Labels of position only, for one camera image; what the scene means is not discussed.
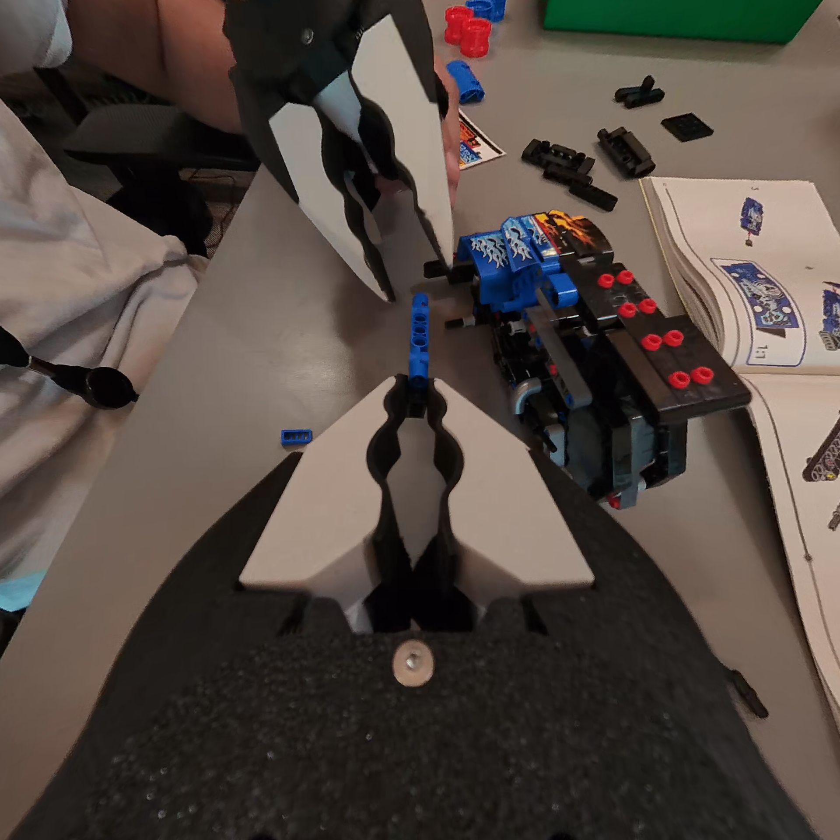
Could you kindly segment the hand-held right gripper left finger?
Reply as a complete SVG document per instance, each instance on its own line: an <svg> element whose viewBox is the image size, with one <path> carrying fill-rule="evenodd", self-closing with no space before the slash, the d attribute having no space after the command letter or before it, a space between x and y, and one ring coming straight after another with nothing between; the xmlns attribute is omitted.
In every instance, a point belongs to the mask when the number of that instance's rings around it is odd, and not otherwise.
<svg viewBox="0 0 840 840"><path fill-rule="evenodd" d="M387 476L400 458L406 377L387 377L298 453L238 582L339 605L354 632L373 632L365 601L404 580L411 561Z"/></svg>

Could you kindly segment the black LEGO connector pieces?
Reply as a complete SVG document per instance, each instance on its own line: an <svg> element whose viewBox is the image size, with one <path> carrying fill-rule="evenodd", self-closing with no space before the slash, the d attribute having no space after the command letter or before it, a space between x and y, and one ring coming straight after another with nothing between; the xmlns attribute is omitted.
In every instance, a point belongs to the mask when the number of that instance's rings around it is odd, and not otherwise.
<svg viewBox="0 0 840 840"><path fill-rule="evenodd" d="M521 160L545 170L550 165L557 165L582 175L588 175L595 160L583 152L551 143L548 140L531 140L521 153Z"/></svg>

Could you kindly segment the person's left hand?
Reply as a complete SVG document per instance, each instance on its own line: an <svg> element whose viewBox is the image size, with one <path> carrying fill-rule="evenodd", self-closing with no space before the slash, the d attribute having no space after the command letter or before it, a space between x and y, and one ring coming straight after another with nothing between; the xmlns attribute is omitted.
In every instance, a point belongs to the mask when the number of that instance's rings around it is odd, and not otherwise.
<svg viewBox="0 0 840 840"><path fill-rule="evenodd" d="M443 89L447 93L448 105L446 114L441 120L441 132L446 162L449 201L450 205L454 207L460 177L459 88L449 74L445 63L438 55L434 57L434 70Z"/></svg>

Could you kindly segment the black square lego tile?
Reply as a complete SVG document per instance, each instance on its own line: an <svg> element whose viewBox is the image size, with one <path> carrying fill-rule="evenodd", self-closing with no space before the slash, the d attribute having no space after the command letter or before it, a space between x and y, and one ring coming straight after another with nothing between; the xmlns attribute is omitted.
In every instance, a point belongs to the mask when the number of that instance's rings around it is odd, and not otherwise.
<svg viewBox="0 0 840 840"><path fill-rule="evenodd" d="M661 126L681 143L702 140L714 134L714 129L693 112L662 119Z"/></svg>

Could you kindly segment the lego truck model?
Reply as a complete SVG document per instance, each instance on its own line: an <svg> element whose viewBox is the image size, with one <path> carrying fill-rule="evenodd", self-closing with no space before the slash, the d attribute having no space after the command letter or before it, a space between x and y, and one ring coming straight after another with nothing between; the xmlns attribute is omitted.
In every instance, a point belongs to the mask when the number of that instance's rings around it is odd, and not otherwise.
<svg viewBox="0 0 840 840"><path fill-rule="evenodd" d="M446 328L490 328L513 415L613 509L686 471L689 421L751 401L697 326L666 316L586 217L509 217L423 273L469 285L471 314Z"/></svg>

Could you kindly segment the lego instruction booklet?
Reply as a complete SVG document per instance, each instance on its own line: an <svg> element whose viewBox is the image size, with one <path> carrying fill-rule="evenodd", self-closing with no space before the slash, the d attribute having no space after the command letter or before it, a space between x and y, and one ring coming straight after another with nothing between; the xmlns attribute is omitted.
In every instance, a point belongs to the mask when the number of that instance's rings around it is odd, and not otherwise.
<svg viewBox="0 0 840 840"><path fill-rule="evenodd" d="M692 321L740 376L794 596L839 719L839 238L805 181L647 177Z"/></svg>

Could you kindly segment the short black lego beam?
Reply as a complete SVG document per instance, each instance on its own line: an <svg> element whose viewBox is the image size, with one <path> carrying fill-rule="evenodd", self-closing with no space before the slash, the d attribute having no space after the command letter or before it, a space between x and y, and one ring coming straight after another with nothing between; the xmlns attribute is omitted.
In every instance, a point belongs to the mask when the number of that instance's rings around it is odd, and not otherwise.
<svg viewBox="0 0 840 840"><path fill-rule="evenodd" d="M617 204L617 197L593 185L592 178L569 166L548 164L542 171L544 179L565 186L569 193L585 203L605 212L612 212Z"/></svg>

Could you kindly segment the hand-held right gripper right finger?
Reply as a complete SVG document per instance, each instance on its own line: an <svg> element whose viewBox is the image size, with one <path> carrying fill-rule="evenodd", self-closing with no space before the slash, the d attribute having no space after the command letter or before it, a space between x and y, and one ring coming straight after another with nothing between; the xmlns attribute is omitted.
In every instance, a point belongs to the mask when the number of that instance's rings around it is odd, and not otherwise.
<svg viewBox="0 0 840 840"><path fill-rule="evenodd" d="M474 624L498 599L594 584L528 446L443 380L429 383L427 422L444 488L420 558L421 624Z"/></svg>

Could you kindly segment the lego sticker sheet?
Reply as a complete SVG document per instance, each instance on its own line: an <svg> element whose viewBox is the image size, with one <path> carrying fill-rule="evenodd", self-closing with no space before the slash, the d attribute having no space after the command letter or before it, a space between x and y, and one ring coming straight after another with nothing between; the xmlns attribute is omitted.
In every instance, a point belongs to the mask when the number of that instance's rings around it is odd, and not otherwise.
<svg viewBox="0 0 840 840"><path fill-rule="evenodd" d="M507 153L482 132L462 110L458 111L459 152L458 168L461 172L479 164L494 161Z"/></svg>

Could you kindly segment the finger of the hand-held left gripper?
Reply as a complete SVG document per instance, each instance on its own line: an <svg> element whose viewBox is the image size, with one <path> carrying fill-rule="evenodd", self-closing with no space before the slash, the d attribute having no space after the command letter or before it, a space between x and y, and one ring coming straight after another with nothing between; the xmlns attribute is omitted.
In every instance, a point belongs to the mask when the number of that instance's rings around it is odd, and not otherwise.
<svg viewBox="0 0 840 840"><path fill-rule="evenodd" d="M382 127L376 167L409 187L440 272L454 259L443 125L431 33L422 9L364 9L350 78L363 112Z"/></svg>
<svg viewBox="0 0 840 840"><path fill-rule="evenodd" d="M302 212L376 296L393 302L368 201L377 193L366 162L354 160L354 144L304 104L286 104L269 127Z"/></svg>

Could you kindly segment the black lego bracket piece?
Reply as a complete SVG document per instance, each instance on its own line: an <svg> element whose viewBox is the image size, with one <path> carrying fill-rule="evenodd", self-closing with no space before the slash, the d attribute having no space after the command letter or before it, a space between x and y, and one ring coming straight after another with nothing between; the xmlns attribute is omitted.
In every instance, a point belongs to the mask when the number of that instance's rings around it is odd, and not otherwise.
<svg viewBox="0 0 840 840"><path fill-rule="evenodd" d="M624 127L612 131L600 129L597 141L622 177L638 180L655 171L656 163L651 154L632 131Z"/></svg>

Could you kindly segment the blue printed lego panel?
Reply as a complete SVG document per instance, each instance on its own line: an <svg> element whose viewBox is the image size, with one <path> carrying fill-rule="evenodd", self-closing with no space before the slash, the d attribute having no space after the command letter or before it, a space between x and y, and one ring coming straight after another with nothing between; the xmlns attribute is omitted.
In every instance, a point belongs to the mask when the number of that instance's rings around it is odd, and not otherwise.
<svg viewBox="0 0 840 840"><path fill-rule="evenodd" d="M426 294L420 292L414 295L411 315L407 372L408 416L422 418L426 412L429 369L429 301Z"/></svg>

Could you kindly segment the black lego connector piece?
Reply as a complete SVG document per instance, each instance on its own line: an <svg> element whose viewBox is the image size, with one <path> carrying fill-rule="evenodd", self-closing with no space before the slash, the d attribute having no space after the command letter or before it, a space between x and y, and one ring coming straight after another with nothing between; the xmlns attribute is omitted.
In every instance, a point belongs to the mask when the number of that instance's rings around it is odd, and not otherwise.
<svg viewBox="0 0 840 840"><path fill-rule="evenodd" d="M665 98L665 91L656 85L653 76L646 76L638 86L621 87L614 93L614 101L625 109L638 109L660 103Z"/></svg>

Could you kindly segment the green storage bin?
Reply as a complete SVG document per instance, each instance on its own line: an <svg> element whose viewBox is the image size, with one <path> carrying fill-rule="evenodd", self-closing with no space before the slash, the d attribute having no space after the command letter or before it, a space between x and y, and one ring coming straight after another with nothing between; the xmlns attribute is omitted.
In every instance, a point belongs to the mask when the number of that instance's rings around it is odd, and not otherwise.
<svg viewBox="0 0 840 840"><path fill-rule="evenodd" d="M820 1L547 1L547 31L782 46Z"/></svg>

